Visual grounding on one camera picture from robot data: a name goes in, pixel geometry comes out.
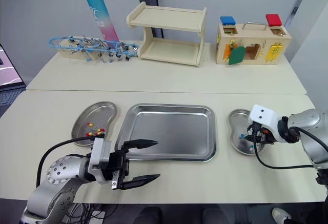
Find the black cable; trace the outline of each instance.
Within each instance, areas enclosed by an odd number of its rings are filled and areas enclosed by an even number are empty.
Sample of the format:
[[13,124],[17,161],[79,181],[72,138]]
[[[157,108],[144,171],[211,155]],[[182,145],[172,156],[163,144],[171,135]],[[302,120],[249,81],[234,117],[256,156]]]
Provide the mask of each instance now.
[[265,166],[265,167],[267,167],[267,168],[270,168],[270,169],[300,169],[300,168],[313,168],[313,165],[298,165],[298,166],[289,166],[289,167],[274,167],[274,166],[267,165],[267,164],[265,164],[264,162],[262,162],[262,160],[261,160],[260,157],[258,156],[255,141],[256,141],[256,135],[254,134],[254,141],[253,141],[253,144],[254,144],[254,150],[255,150],[256,158],[257,158],[257,160],[258,160],[263,166]]
[[289,128],[289,130],[297,130],[299,132],[302,132],[304,134],[306,134],[307,136],[309,136],[311,139],[313,139],[314,141],[316,141],[317,143],[319,143],[328,153],[328,146],[321,140],[319,139],[318,137],[314,136],[312,133],[308,132],[307,130],[304,130],[302,128],[299,128],[299,127],[291,127]]
[[80,154],[69,154],[69,155],[66,155],[66,156],[76,156],[76,157],[80,157],[80,158],[85,157],[85,156],[80,155]]
[[59,144],[56,144],[55,146],[51,147],[48,151],[46,151],[46,153],[43,155],[43,157],[40,160],[39,167],[37,168],[36,187],[38,187],[40,185],[42,166],[43,166],[43,163],[45,162],[46,157],[50,154],[50,152],[52,152],[54,149],[56,149],[60,146],[67,145],[69,143],[73,143],[73,142],[80,141],[80,140],[89,140],[89,139],[92,140],[95,138],[97,138],[97,137],[96,136],[87,136],[87,137],[81,137],[81,138],[73,138],[73,139],[61,142]]
[[114,212],[116,211],[116,209],[117,209],[117,207],[118,207],[118,204],[116,205],[116,207],[114,208],[114,210],[112,211],[112,213],[110,213],[109,215],[106,215],[106,216],[104,216],[104,217],[97,217],[99,214],[97,214],[97,215],[92,215],[91,213],[91,217],[92,218],[96,218],[96,219],[106,219],[106,218],[108,218],[108,217],[110,217],[110,216],[112,216],[113,214],[114,214]]

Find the table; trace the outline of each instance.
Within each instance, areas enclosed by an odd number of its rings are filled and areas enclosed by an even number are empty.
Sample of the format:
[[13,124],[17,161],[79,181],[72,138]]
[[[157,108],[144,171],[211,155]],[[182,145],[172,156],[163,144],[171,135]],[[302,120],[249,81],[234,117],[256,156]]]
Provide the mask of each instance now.
[[277,65],[217,65],[215,45],[205,43],[200,66],[131,58],[104,64],[55,56],[27,90],[177,93],[305,94],[287,59]]
[[[83,185],[76,202],[97,203],[270,203],[323,201],[324,186],[316,170],[272,170],[230,145],[229,113],[259,104],[282,115],[313,108],[306,95],[192,94],[156,92],[25,91],[0,119],[0,198],[27,199],[35,187],[38,162],[51,146],[70,138],[79,114],[98,101],[117,106],[107,139],[116,141],[127,110],[137,103],[194,104],[210,107],[216,116],[217,152],[208,162],[132,161],[130,176],[160,173],[146,186],[112,191],[96,182]],[[66,145],[53,151],[45,170],[56,159],[89,148]],[[309,164],[301,143],[274,144],[261,154],[267,164]]]

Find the shoe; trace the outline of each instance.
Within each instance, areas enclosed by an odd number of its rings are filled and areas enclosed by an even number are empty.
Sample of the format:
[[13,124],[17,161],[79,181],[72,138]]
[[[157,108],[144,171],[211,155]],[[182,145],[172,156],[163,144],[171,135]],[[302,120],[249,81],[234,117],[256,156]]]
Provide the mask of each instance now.
[[272,209],[272,217],[277,224],[283,224],[286,219],[292,219],[292,216],[280,208]]

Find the blue object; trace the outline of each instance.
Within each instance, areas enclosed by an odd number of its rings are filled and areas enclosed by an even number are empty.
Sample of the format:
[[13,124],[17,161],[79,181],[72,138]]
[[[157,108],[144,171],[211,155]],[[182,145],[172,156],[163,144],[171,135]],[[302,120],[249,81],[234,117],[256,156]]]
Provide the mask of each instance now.
[[[72,42],[72,45],[69,46],[62,46],[61,44],[54,43],[57,40],[63,40],[67,39]],[[86,37],[73,37],[73,36],[66,36],[66,37],[55,37],[49,40],[49,46],[52,48],[57,49],[68,49],[72,52],[75,51],[86,51],[86,52],[103,52],[103,53],[112,53],[116,54],[117,56],[121,56],[122,54],[125,54],[127,58],[130,57],[137,57],[138,56],[138,48],[139,45],[136,44],[128,44],[118,41],[108,41],[108,40],[101,40],[101,39],[95,39],[95,38],[86,38]]]
[[236,22],[232,16],[221,16],[221,22],[224,26],[226,25],[236,25]]

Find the metal tray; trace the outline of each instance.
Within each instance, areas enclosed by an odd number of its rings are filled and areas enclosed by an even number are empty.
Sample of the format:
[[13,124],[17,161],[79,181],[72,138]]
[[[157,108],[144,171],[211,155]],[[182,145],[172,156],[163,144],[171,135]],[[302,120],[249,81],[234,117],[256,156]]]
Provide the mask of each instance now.
[[[254,144],[241,137],[241,134],[247,135],[249,110],[237,109],[233,110],[229,115],[229,123],[231,126],[230,141],[238,152],[244,155],[255,155]],[[264,145],[256,145],[257,151],[261,152]]]
[[214,112],[206,106],[137,104],[131,107],[115,149],[124,141],[152,139],[157,145],[131,149],[128,159],[208,161],[216,150]]
[[[84,137],[89,132],[95,133],[98,128],[104,128],[107,136],[116,113],[116,106],[112,102],[102,101],[89,106],[77,118],[72,129],[72,138]],[[87,123],[93,123],[94,126],[90,127]],[[78,146],[90,146],[93,141],[82,140],[74,143]]]

